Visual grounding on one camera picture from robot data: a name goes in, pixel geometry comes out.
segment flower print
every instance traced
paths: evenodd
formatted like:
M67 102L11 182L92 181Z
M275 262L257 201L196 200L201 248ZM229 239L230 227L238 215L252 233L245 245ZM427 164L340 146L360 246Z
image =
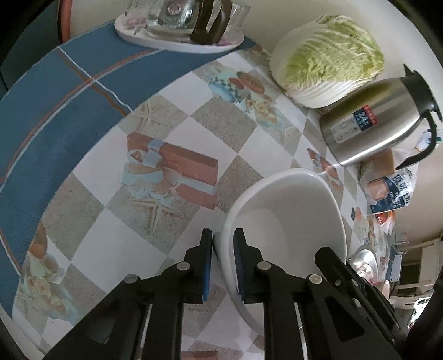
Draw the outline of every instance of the flower print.
M255 100L246 100L246 109L247 109L248 111L252 110L252 109L254 108L254 104L255 104L256 102L257 102L257 101L255 101Z
M43 276L36 276L34 279L34 285L37 293L41 296L46 298L51 296L51 286Z
M268 112L266 114L266 118L273 124L278 124L278 118L277 116L275 116L273 113Z
M328 183L329 187L337 192L343 191L343 184L338 177L335 167L323 156L312 149L307 149L314 170Z
M53 295L50 297L51 305L52 307L58 311L59 313L65 313L66 312L66 306L63 303L63 300L60 299L57 295Z
M43 263L45 265L45 272L47 275L55 275L60 271L57 260L52 255L47 255L43 259Z
M269 60L271 59L271 54L264 50L260 45L254 45L250 49L238 51L239 55L246 59L249 63L254 66L257 64L269 68Z
M145 23L146 23L146 18L144 17L130 17L126 20L126 26L129 27L141 26L145 25Z
M26 283L25 283L25 291L29 293L33 293L37 291L37 288L35 286L34 280L35 278L33 276L26 276Z
M264 115L266 117L266 115L269 113L269 106L267 104L265 104L264 102L256 102L254 104L256 110Z
M33 254L38 259L43 259L46 255L46 250L48 248L48 242L46 238L45 228L40 221L37 230L35 231L34 238L29 246L29 252Z
M136 200L147 198L167 206L178 196L176 188L181 184L182 172L178 165L165 162L159 153L155 163L150 163L153 153L129 151L122 183Z
M266 102L266 103L274 103L272 97L270 97L267 94L263 94L263 99L264 99L264 102Z

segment tablecloth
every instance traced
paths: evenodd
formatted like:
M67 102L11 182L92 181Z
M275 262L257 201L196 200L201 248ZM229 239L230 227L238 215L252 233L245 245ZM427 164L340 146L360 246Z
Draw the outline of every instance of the tablecloth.
M252 45L245 39L240 48ZM75 165L142 101L221 55L130 44L108 23L55 48L5 95L0 102L0 304L9 315L38 222Z

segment white tray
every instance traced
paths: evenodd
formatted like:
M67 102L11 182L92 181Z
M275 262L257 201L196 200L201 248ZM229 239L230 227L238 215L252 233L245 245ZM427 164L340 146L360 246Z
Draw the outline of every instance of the white tray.
M235 36L229 36L231 39L229 44L223 45L200 45L192 43L189 39L171 41L170 39L146 31L144 26L138 28L126 26L124 24L124 18L125 15L122 14L114 22L118 36L130 43L153 47L155 49L189 52L193 54L215 54L232 50L239 46L245 39L243 33L239 31Z

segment black holder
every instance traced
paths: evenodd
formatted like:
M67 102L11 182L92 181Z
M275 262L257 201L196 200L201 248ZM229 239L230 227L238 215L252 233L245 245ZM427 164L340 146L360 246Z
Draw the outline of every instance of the black holder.
M146 322L143 360L179 360L183 304L207 299L212 232L159 276L127 275L56 344L44 360L135 360Z
M328 247L315 255L322 272L288 275L234 232L238 288L244 303L264 304L265 359L441 359L443 272L409 335L385 297ZM179 360L183 304L207 299L212 233L161 275L127 275L44 360ZM142 345L145 324L146 338Z

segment white bowl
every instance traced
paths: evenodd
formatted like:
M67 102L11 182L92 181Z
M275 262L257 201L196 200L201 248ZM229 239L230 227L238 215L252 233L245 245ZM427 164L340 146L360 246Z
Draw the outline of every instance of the white bowl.
M321 247L330 247L343 262L346 260L340 210L319 175L290 169L246 190L229 210L214 245L234 305L259 334L264 334L263 305L245 305L238 293L233 250L233 234L238 227L243 228L248 245L261 250L264 260L291 275L305 278L319 273L314 256Z

